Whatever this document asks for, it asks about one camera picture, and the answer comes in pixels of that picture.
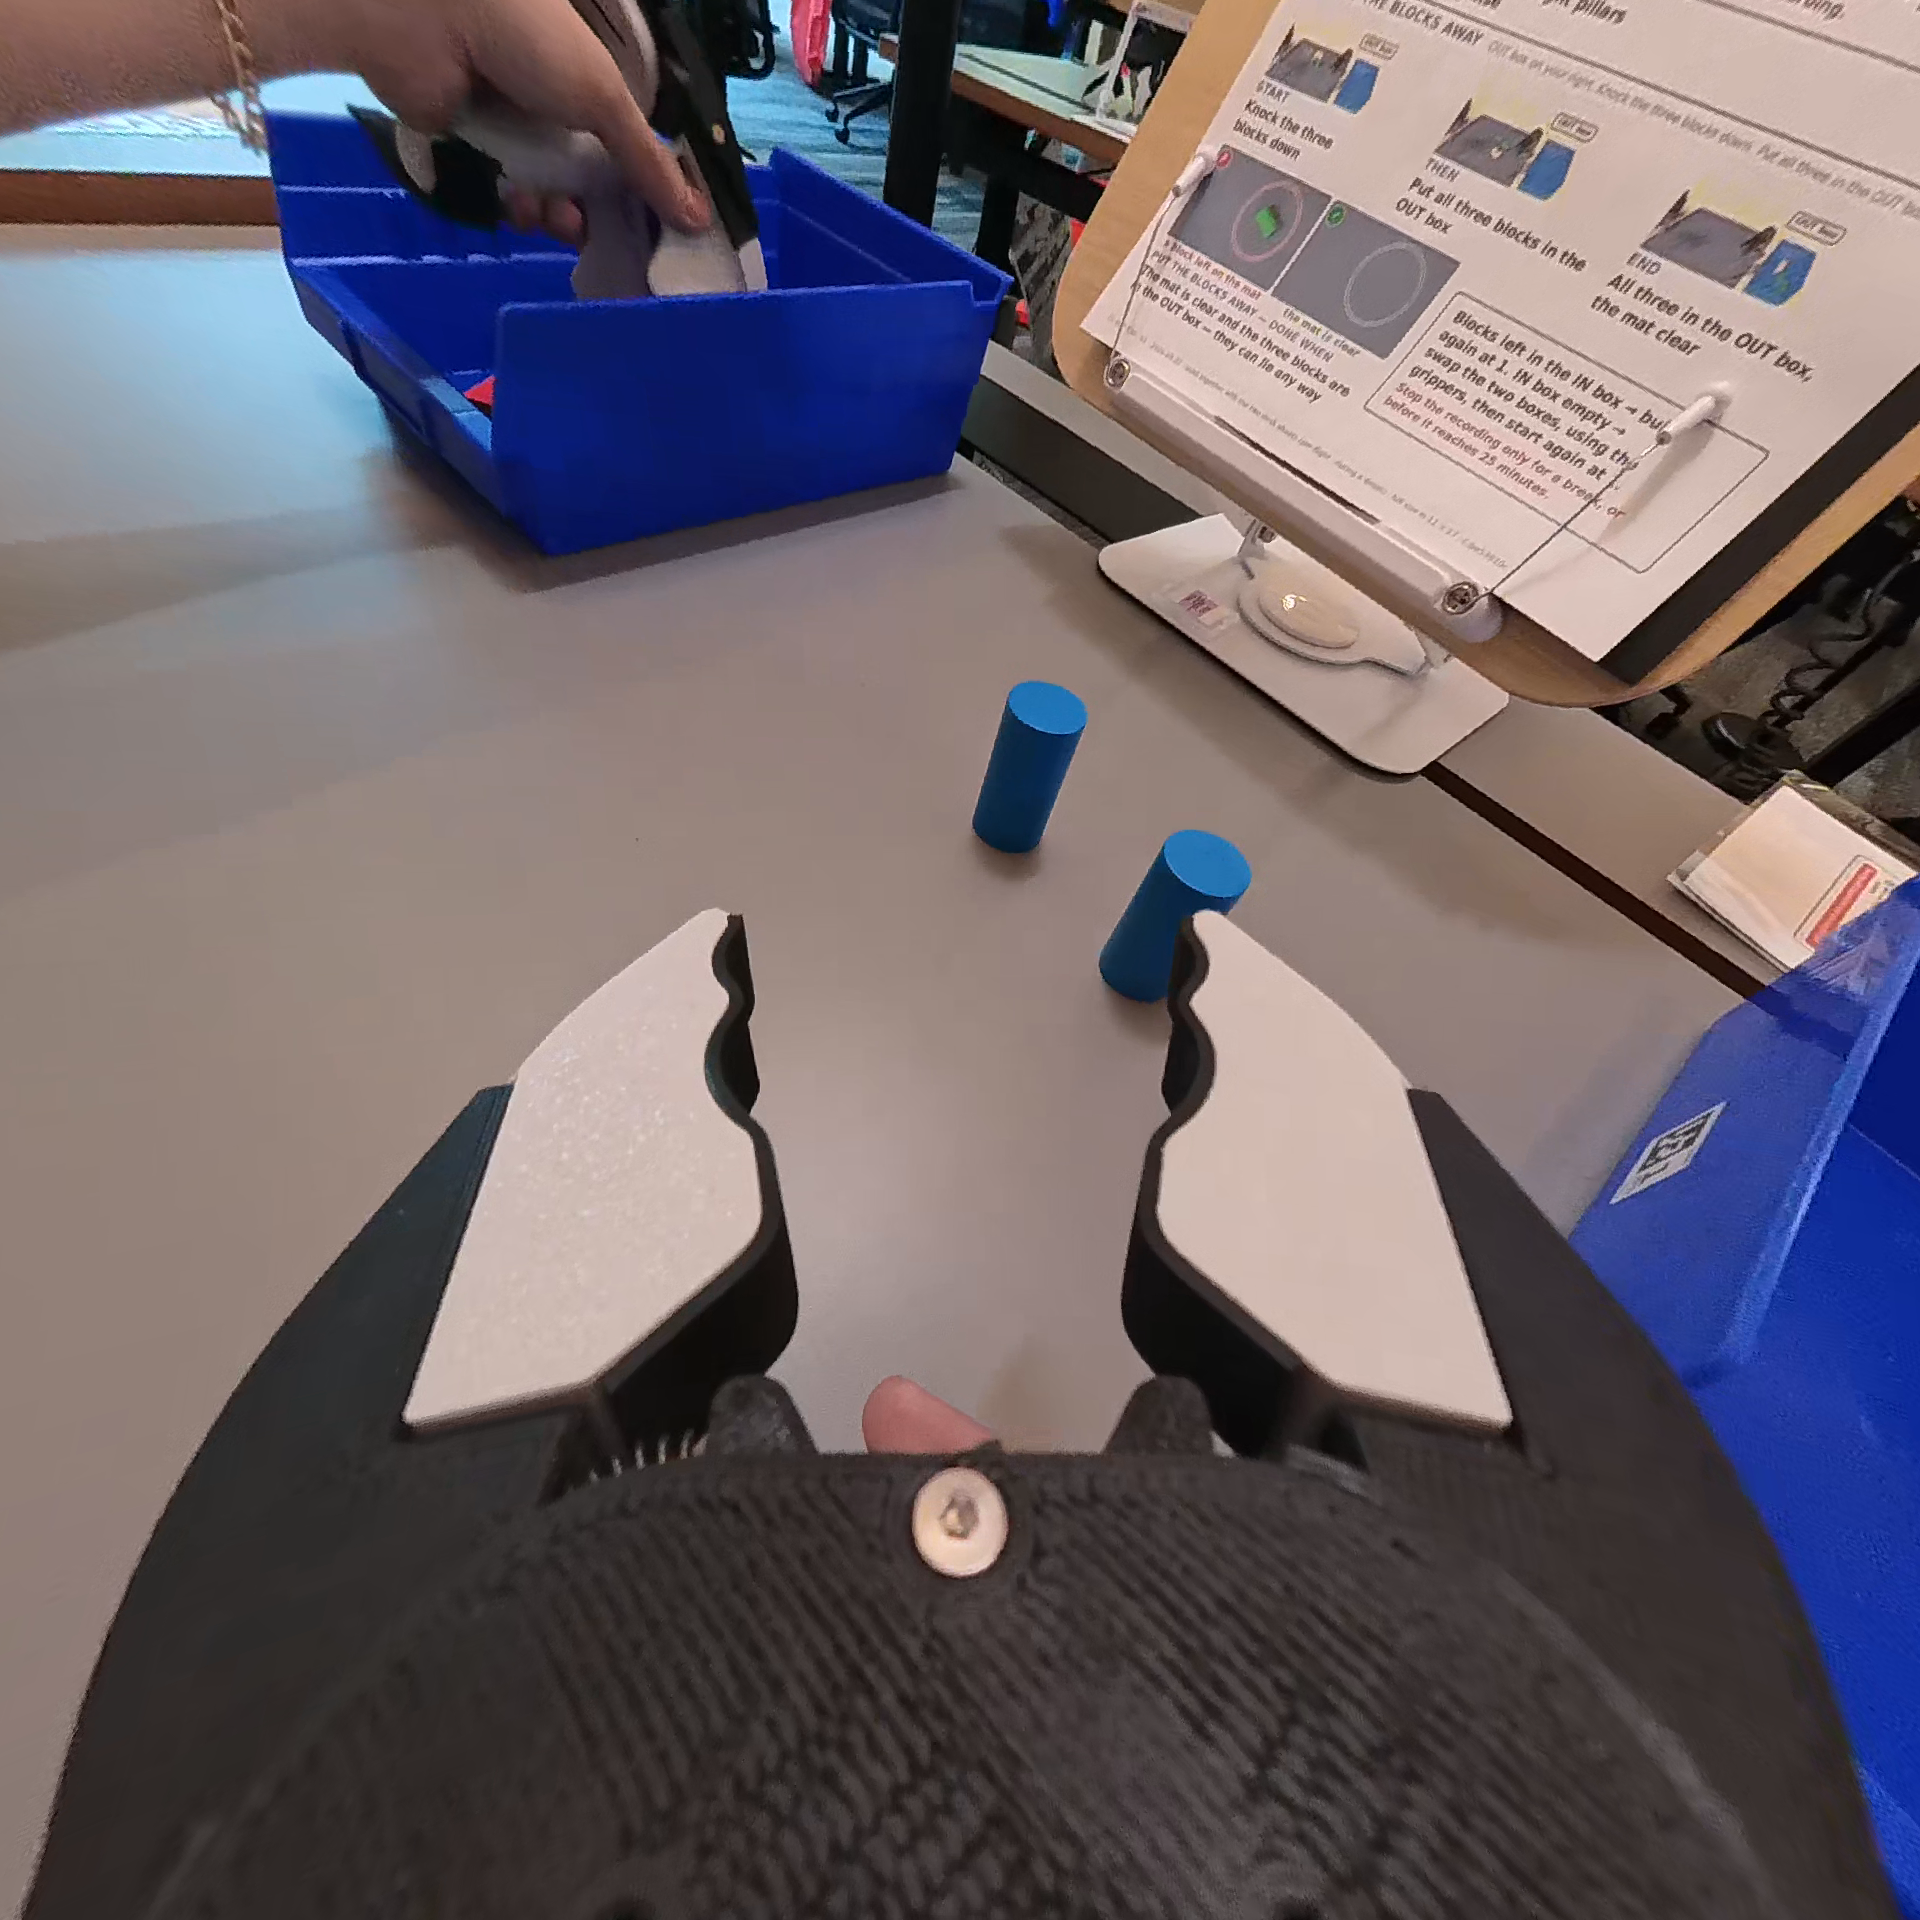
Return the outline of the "white card with red stripe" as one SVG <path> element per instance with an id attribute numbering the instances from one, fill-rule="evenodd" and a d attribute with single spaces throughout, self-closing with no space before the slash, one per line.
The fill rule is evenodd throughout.
<path id="1" fill-rule="evenodd" d="M 1919 844 L 1801 773 L 1776 780 L 1669 884 L 1779 973 L 1919 875 Z"/>

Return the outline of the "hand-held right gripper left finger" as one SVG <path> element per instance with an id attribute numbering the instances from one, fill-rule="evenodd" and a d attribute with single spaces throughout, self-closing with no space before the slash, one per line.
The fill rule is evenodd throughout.
<path id="1" fill-rule="evenodd" d="M 710 908 L 576 1007 L 512 1079 L 410 1433 L 568 1416 L 616 1473 L 696 1451 L 800 1317 L 755 1107 L 746 922 Z"/>

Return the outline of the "black office chair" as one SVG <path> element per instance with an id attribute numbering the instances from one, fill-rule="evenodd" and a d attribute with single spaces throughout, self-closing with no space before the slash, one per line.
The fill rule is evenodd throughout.
<path id="1" fill-rule="evenodd" d="M 898 34 L 902 3 L 830 3 L 827 63 L 821 89 L 827 101 L 825 122 L 842 148 L 854 147 L 854 127 L 867 114 L 886 112 L 895 103 L 895 76 L 877 76 L 880 43 Z"/>

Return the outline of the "black tripod stand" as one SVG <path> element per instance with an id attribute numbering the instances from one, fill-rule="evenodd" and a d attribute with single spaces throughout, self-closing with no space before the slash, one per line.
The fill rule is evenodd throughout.
<path id="1" fill-rule="evenodd" d="M 1911 489 L 1715 665 L 1605 716 L 1741 802 L 1840 785 L 1917 737 L 1917 618 Z"/>

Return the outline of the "person's left hand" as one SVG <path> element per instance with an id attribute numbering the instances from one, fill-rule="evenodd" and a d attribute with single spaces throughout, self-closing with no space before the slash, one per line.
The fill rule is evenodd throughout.
<path id="1" fill-rule="evenodd" d="M 575 228 L 565 176 L 622 186 L 665 226 L 701 234 L 701 178 L 651 124 L 672 39 L 643 4 L 250 4 L 258 76 L 352 74 L 407 129 L 503 138 L 515 213 Z"/>

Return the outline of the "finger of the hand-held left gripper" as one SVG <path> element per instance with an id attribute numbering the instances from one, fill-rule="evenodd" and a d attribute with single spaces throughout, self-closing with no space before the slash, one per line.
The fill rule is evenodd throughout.
<path id="1" fill-rule="evenodd" d="M 651 298 L 659 221 L 645 200 L 634 192 L 585 194 L 581 219 L 575 298 L 579 303 Z"/>
<path id="2" fill-rule="evenodd" d="M 651 298 L 723 298 L 769 290 L 761 240 L 736 242 L 726 226 L 664 226 L 649 257 Z"/>

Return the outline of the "person's right hand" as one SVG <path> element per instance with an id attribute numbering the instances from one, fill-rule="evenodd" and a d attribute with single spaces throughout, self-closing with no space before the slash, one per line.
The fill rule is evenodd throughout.
<path id="1" fill-rule="evenodd" d="M 994 1440 L 982 1419 L 906 1376 L 877 1384 L 859 1411 L 859 1431 L 874 1453 L 960 1456 Z"/>

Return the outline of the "blue plastic storage bin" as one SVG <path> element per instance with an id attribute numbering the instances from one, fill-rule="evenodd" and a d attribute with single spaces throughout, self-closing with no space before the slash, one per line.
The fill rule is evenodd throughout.
<path id="1" fill-rule="evenodd" d="M 1574 1245 L 1709 1418 L 1919 1913 L 1919 884 L 1715 1021 Z"/>
<path id="2" fill-rule="evenodd" d="M 269 132 L 310 325 L 551 557 L 945 474 L 1011 313 L 1006 273 L 784 148 L 749 170 L 767 293 L 579 303 L 575 255 L 447 221 L 350 117 Z"/>

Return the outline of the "person's left forearm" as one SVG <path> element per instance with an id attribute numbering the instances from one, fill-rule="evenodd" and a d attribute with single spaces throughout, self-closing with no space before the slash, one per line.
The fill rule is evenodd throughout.
<path id="1" fill-rule="evenodd" d="M 273 11 L 241 3 L 5 3 L 3 132 L 238 93 L 256 108 Z"/>

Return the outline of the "blue wooden cylinder block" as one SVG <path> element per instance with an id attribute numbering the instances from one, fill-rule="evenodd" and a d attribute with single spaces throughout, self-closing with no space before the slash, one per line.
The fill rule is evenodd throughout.
<path id="1" fill-rule="evenodd" d="M 1029 680 L 1005 699 L 973 829 L 1006 856 L 1040 845 L 1089 725 L 1087 703 L 1071 688 Z"/>
<path id="2" fill-rule="evenodd" d="M 1234 841 L 1207 829 L 1174 832 L 1098 955 L 1103 981 L 1129 1001 L 1162 1001 L 1182 923 L 1209 909 L 1231 915 L 1251 882 L 1254 869 Z"/>

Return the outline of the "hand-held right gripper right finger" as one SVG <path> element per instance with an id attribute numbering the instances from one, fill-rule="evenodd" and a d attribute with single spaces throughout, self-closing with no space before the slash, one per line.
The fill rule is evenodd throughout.
<path id="1" fill-rule="evenodd" d="M 1168 1020 L 1120 1283 L 1150 1375 L 1240 1459 L 1362 1460 L 1367 1419 L 1513 1442 L 1406 1075 L 1217 909 L 1178 932 Z"/>

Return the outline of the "black metal post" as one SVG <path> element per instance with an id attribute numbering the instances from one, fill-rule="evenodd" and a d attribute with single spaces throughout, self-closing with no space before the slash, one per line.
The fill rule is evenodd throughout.
<path id="1" fill-rule="evenodd" d="M 902 3 L 895 52 L 895 108 L 883 170 L 883 202 L 931 228 L 945 170 L 945 132 L 963 3 Z"/>

